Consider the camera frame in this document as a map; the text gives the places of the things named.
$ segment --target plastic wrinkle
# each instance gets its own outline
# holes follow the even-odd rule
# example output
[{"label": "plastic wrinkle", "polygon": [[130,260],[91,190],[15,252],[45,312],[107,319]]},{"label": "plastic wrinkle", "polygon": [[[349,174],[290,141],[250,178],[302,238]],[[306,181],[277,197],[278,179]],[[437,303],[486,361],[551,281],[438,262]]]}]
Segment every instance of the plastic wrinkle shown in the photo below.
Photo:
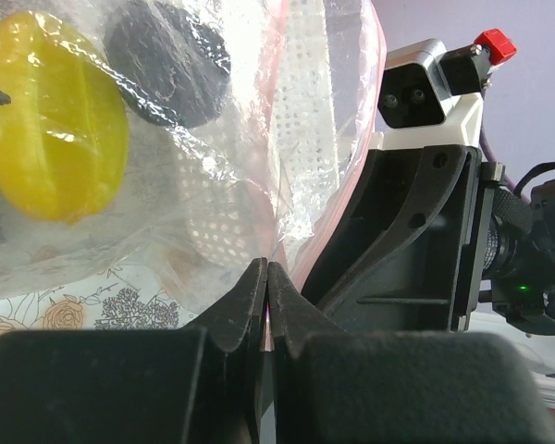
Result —
[{"label": "plastic wrinkle", "polygon": [[[58,41],[119,88],[128,161],[113,201],[73,224],[31,219],[0,191],[0,299],[143,265],[200,313],[261,256],[300,289],[374,129],[386,45],[371,2],[13,0],[0,2],[0,22],[28,9],[103,56]],[[28,69],[46,63],[23,56]],[[37,118],[42,137],[95,154],[91,134]]]}]

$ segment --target screw hole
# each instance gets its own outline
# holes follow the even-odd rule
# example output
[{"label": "screw hole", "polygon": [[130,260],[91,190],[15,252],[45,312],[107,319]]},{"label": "screw hole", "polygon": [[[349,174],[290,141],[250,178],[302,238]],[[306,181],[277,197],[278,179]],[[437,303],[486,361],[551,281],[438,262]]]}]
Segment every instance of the screw hole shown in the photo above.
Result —
[{"label": "screw hole", "polygon": [[434,157],[434,168],[442,168],[448,163],[448,156],[444,153],[436,154]]},{"label": "screw hole", "polygon": [[424,215],[423,213],[415,213],[413,216],[411,216],[411,219],[409,219],[409,223],[407,225],[411,229],[417,229],[424,226],[425,224],[426,215]]}]

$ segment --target plastic bag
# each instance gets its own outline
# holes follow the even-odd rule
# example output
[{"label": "plastic bag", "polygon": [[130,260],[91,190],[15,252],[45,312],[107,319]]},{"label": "plastic bag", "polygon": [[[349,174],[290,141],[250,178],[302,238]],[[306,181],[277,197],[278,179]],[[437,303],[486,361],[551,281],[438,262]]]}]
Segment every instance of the plastic bag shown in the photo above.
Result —
[{"label": "plastic bag", "polygon": [[[31,125],[32,116],[48,134],[43,143],[58,138],[56,155],[33,163],[55,171],[58,199],[19,186],[32,183],[23,180],[27,163],[18,163],[23,179],[17,181],[0,170],[0,298],[78,281],[115,264],[146,265],[170,297],[198,313],[259,256],[289,267],[301,286],[357,180],[373,129],[385,49],[369,1],[16,0],[0,2],[0,31],[20,11],[32,11],[25,20],[35,33],[27,38],[41,44],[24,53],[19,43],[3,43],[11,53],[0,55],[47,74],[38,81],[25,71],[19,84],[15,70],[13,83],[1,85],[8,94],[13,84],[13,100],[0,109],[10,107],[7,113],[18,120],[0,119],[0,135],[12,134],[15,123]],[[12,29],[22,29],[17,20]],[[69,56],[57,52],[42,60],[50,44]],[[85,65],[62,68],[69,59]],[[66,77],[75,101],[55,87],[64,85],[58,72],[80,73]],[[99,144],[110,134],[98,130],[117,128],[118,117],[104,113],[106,94],[93,90],[102,74],[125,104],[129,141],[123,180],[106,204],[95,195],[115,188],[106,182],[106,166],[119,158],[107,147],[123,141]],[[42,88],[60,95],[42,96]],[[47,105],[20,113],[36,103],[29,91]],[[72,114],[57,109],[60,103]],[[78,122],[73,113],[88,123],[66,127],[68,120]],[[28,148],[17,145],[21,156],[36,152],[28,138],[20,146]],[[80,159],[74,165],[72,153]],[[74,174],[63,180],[62,170]],[[91,191],[80,192],[86,187],[79,183]],[[33,199],[46,200],[50,211],[56,202],[58,211],[22,211],[34,208],[27,205],[39,202]],[[103,208],[96,211],[98,204]],[[69,208],[81,215],[42,217]]]}]

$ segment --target clear plastic bag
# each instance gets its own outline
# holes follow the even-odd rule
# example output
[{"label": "clear plastic bag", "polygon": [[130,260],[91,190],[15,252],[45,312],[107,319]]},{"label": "clear plastic bag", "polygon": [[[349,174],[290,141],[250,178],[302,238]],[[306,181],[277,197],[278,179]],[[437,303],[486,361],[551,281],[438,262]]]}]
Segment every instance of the clear plastic bag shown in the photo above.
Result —
[{"label": "clear plastic bag", "polygon": [[[17,164],[22,179],[14,185],[14,176],[0,170],[0,299],[75,282],[114,264],[146,265],[171,298],[198,313],[259,256],[284,264],[302,285],[357,180],[374,126],[385,46],[368,0],[12,0],[0,2],[0,31],[20,11],[32,11],[23,21],[30,20],[29,35],[42,46],[28,45],[27,53],[1,47],[0,56],[10,48],[28,77],[20,91],[18,71],[7,77],[10,83],[2,78],[1,91],[12,93],[12,102],[0,109],[18,119],[0,119],[0,137],[16,124],[31,125],[25,118],[33,116],[42,122],[39,130],[59,138],[59,156],[35,164],[35,155],[31,166],[78,172],[80,163],[71,166],[68,158],[76,152],[88,166],[69,174],[51,201],[33,187],[15,186],[32,183],[24,180],[29,163]],[[18,30],[16,19],[12,29]],[[70,96],[94,112],[82,115],[84,132],[58,120],[65,115],[54,109],[58,98],[41,96],[41,88],[57,91],[65,82],[29,74],[61,61],[42,60],[49,44],[69,52],[62,60],[91,64],[80,69],[80,82],[69,79]],[[89,44],[94,54],[83,49]],[[103,123],[106,94],[91,89],[103,73],[123,98],[129,143],[120,188],[96,211],[98,205],[82,199],[93,203],[114,188],[105,183],[115,157],[109,147],[123,142],[94,136],[112,138],[97,130],[117,128],[114,119]],[[39,95],[30,99],[24,80]],[[47,105],[36,105],[39,97]],[[25,118],[15,112],[29,104],[35,107],[19,113]],[[78,109],[71,106],[73,112]],[[28,146],[17,153],[47,150]],[[58,180],[53,183],[64,183]],[[76,185],[85,182],[91,192],[81,193]],[[82,215],[47,220],[33,213],[40,199],[56,202],[58,211],[48,205],[48,215],[69,213],[80,199],[73,207]]]}]

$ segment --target red cap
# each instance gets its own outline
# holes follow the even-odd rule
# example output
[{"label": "red cap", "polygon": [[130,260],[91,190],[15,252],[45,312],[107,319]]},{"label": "red cap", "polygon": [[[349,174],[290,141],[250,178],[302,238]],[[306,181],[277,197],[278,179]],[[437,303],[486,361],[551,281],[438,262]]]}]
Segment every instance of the red cap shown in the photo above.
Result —
[{"label": "red cap", "polygon": [[509,60],[518,51],[506,34],[498,29],[483,32],[475,39],[475,43],[491,50],[491,65],[494,66]]}]

